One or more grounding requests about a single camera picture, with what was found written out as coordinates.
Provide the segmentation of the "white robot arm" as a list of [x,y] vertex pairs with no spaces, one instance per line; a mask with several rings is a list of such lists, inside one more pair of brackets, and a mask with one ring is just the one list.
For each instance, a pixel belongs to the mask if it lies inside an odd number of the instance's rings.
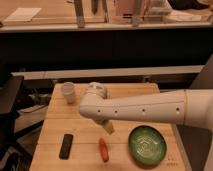
[[207,129],[213,135],[213,89],[108,98],[103,84],[91,82],[80,101],[79,113],[98,124],[104,120],[174,123]]

